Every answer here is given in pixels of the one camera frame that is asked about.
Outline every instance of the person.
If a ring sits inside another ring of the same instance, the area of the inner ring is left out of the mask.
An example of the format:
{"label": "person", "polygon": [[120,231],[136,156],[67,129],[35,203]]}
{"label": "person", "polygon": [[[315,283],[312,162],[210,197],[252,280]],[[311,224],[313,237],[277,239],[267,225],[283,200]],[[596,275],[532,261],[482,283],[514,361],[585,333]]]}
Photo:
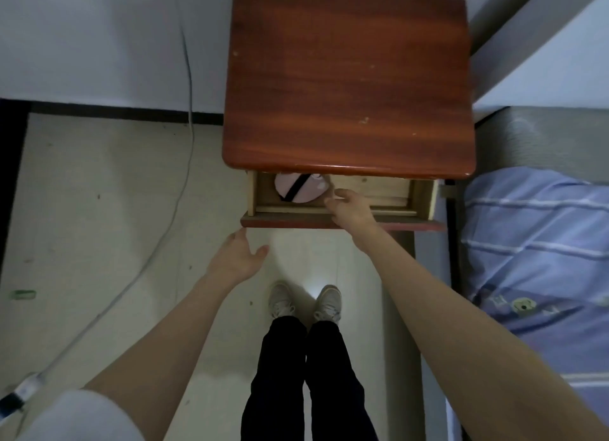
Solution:
{"label": "person", "polygon": [[[521,340],[418,264],[375,221],[365,198],[336,190],[334,222],[366,253],[440,387],[473,440],[605,440],[608,428]],[[268,246],[250,252],[246,230],[230,235],[205,275],[147,335],[83,390],[61,396],[22,440],[161,441],[222,300],[262,267]],[[284,284],[270,297],[275,317],[242,418],[242,438],[303,439],[302,387],[311,391],[316,441],[369,440],[337,326],[340,292],[324,289],[306,335]]]}

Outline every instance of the drawer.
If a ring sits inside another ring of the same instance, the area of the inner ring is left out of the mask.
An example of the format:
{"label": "drawer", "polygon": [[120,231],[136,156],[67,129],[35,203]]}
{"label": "drawer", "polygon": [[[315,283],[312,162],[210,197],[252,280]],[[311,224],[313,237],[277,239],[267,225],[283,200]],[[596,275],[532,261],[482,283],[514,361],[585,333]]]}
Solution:
{"label": "drawer", "polygon": [[437,180],[407,178],[324,175],[332,186],[319,198],[306,204],[284,202],[275,190],[275,174],[248,171],[248,208],[241,219],[250,228],[336,229],[324,198],[334,188],[359,192],[370,201],[372,214],[388,231],[440,231],[445,227],[434,221]]}

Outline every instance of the white power cord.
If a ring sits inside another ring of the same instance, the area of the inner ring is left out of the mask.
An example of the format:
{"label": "white power cord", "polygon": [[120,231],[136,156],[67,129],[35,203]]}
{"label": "white power cord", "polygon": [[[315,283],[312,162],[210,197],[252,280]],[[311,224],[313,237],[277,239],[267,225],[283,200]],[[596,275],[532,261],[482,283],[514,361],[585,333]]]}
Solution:
{"label": "white power cord", "polygon": [[[184,196],[184,192],[186,191],[186,188],[187,188],[188,178],[190,176],[191,162],[193,160],[193,152],[194,152],[193,74],[191,72],[190,61],[188,59],[187,39],[186,39],[186,35],[184,33],[184,22],[183,22],[183,18],[182,18],[181,9],[180,9],[180,1],[179,0],[174,0],[174,6],[175,6],[175,11],[176,11],[176,14],[177,14],[177,18],[178,18],[178,25],[179,25],[179,28],[180,28],[180,38],[181,38],[181,44],[182,44],[182,52],[183,52],[183,55],[184,55],[184,61],[186,63],[186,68],[187,68],[187,78],[188,78],[188,127],[189,127],[190,134],[191,134],[191,148],[190,148],[190,153],[188,155],[186,177],[184,178],[184,183],[182,184],[182,187],[181,187],[180,193],[178,195],[178,198],[175,201],[174,211],[173,211],[173,213],[171,215],[171,220],[169,221],[169,224],[167,225],[167,229],[165,229],[165,231],[163,232],[163,235],[159,238],[159,240],[156,243],[154,249],[152,250],[152,252],[148,256],[148,258],[146,259],[144,264],[142,265],[142,268],[140,269],[140,271],[132,279],[132,281],[129,284],[127,284],[122,289],[122,291],[120,291],[118,293],[118,295],[116,295],[116,297],[114,297],[111,300],[111,302],[108,304],[108,306],[105,307],[99,314],[97,314],[95,316],[95,318],[93,318],[93,320],[91,322],[89,322],[85,326],[85,328],[82,329],[76,335],[76,337],[74,337],[72,339],[72,341],[68,345],[66,345],[65,348],[61,352],[59,352],[59,354],[52,361],[50,361],[48,366],[46,366],[40,373],[29,375],[22,383],[19,384],[19,386],[17,387],[17,389],[14,392],[10,393],[8,396],[6,396],[5,398],[3,398],[0,401],[0,405],[2,406],[1,409],[2,409],[2,416],[3,416],[2,418],[0,418],[0,425],[2,425],[8,419],[8,417],[11,414],[16,412],[17,410],[20,410],[20,408],[23,406],[23,403],[25,403],[28,399],[30,399],[34,395],[34,393],[36,391],[38,391],[39,388],[44,384],[44,381],[48,377],[50,371],[53,368],[55,368],[56,365],[62,359],[64,359],[64,357],[80,342],[82,337],[84,337],[87,334],[87,332],[89,332],[92,328],[94,328],[95,325],[140,280],[140,278],[143,275],[143,273],[146,271],[146,269],[148,269],[148,267],[152,264],[152,261],[156,258],[156,256],[159,253],[161,247],[163,246],[163,243],[167,239],[167,236],[168,236],[169,232],[171,231],[171,228],[174,225],[175,217],[176,217],[176,215],[178,213],[178,207],[180,206],[180,201],[181,201],[182,197]],[[21,431],[21,425],[23,424],[23,420],[24,420],[23,417],[24,416],[22,416],[22,420],[21,420],[21,423],[20,423],[18,431]]]}

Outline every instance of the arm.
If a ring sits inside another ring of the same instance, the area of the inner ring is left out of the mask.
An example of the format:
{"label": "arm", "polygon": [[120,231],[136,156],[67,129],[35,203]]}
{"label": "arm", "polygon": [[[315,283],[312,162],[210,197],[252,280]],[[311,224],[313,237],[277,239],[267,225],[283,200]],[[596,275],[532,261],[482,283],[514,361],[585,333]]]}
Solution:
{"label": "arm", "polygon": [[268,252],[265,245],[251,254],[245,229],[231,234],[193,290],[85,389],[112,399],[146,441],[162,441],[222,301],[260,269]]}
{"label": "arm", "polygon": [[374,220],[366,199],[336,190],[334,221],[377,268],[451,406],[474,440],[600,440],[609,430],[525,343],[418,264]]}

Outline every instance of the black pants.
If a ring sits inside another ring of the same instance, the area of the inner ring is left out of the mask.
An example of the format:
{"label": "black pants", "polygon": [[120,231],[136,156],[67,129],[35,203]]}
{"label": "black pants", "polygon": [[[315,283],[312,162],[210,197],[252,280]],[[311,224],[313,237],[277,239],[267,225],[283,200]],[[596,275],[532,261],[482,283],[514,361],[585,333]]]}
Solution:
{"label": "black pants", "polygon": [[339,327],[320,321],[307,335],[297,318],[284,316],[273,321],[264,337],[241,420],[242,441],[304,439],[305,380],[314,441],[377,440]]}

